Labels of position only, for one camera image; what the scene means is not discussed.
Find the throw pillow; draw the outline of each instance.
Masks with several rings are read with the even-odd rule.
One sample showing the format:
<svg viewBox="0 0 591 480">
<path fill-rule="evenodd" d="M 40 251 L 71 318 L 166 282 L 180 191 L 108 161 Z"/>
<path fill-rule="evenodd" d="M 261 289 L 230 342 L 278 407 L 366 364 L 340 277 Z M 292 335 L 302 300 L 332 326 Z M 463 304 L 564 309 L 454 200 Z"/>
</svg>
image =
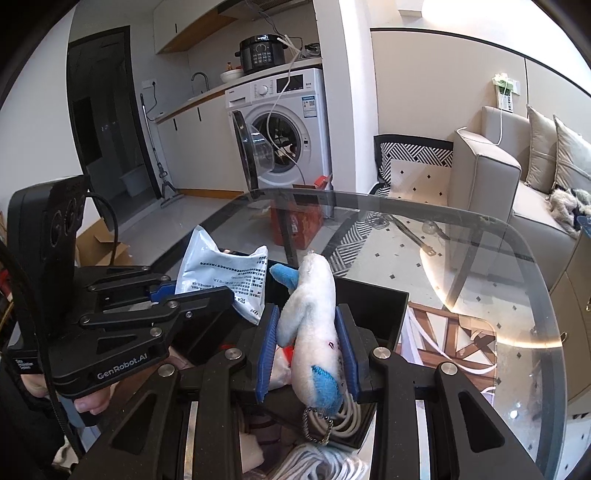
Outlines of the throw pillow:
<svg viewBox="0 0 591 480">
<path fill-rule="evenodd" d="M 556 125 L 552 120 L 527 106 L 530 117 L 530 166 L 525 183 L 534 190 L 550 193 L 556 175 Z"/>
<path fill-rule="evenodd" d="M 591 144 L 554 116 L 558 147 L 556 178 L 561 187 L 591 192 Z"/>
</svg>

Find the kitchen sink faucet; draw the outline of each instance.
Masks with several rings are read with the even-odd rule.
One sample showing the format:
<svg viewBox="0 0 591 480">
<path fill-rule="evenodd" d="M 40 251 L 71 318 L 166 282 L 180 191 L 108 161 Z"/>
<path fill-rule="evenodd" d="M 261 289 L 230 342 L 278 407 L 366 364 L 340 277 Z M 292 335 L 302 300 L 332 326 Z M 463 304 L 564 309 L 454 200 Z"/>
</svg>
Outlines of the kitchen sink faucet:
<svg viewBox="0 0 591 480">
<path fill-rule="evenodd" d="M 203 72 L 193 73 L 193 76 L 191 77 L 191 81 L 193 81 L 197 75 L 203 76 L 203 78 L 205 79 L 205 88 L 206 88 L 206 90 L 209 90 L 209 79 L 207 78 L 207 75 L 205 75 Z"/>
</svg>

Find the blue plush ear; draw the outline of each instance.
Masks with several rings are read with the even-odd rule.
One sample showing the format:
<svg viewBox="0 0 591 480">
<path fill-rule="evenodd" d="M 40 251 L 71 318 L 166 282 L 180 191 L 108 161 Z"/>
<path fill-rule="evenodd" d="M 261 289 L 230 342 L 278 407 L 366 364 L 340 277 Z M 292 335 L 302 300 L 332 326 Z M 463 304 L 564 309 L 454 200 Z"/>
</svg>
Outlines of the blue plush ear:
<svg viewBox="0 0 591 480">
<path fill-rule="evenodd" d="M 318 365 L 312 365 L 312 380 L 316 390 L 316 408 L 324 410 L 324 415 L 334 417 L 343 403 L 339 384 L 330 373 Z"/>
<path fill-rule="evenodd" d="M 273 265 L 269 272 L 275 280 L 281 285 L 285 285 L 290 291 L 297 288 L 298 280 L 300 279 L 300 272 L 295 268 L 286 267 L 280 263 Z"/>
</svg>

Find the glass table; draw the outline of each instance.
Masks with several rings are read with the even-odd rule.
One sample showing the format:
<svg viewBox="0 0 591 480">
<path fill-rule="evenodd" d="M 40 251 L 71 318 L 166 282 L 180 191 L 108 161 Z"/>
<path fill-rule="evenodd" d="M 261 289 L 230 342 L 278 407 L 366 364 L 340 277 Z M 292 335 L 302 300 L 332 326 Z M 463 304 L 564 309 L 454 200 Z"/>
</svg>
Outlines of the glass table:
<svg viewBox="0 0 591 480">
<path fill-rule="evenodd" d="M 556 475 L 566 377 L 556 319 L 531 252 L 477 213 L 376 196 L 256 190 L 201 223 L 220 249 L 298 267 L 309 249 L 334 275 L 409 293 L 398 351 L 467 373 L 547 479 Z M 152 266 L 176 278 L 190 234 Z M 428 478 L 428 462 L 421 477 Z"/>
</svg>

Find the sofa armrest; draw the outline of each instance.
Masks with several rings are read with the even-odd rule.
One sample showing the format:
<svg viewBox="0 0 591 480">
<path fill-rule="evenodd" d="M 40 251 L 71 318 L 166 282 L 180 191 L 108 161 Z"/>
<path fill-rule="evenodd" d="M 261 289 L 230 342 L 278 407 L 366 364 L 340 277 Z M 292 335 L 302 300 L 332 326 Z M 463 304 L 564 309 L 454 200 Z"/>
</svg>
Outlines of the sofa armrest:
<svg viewBox="0 0 591 480">
<path fill-rule="evenodd" d="M 456 131 L 447 204 L 509 221 L 521 177 L 519 162 L 485 137 Z"/>
</svg>

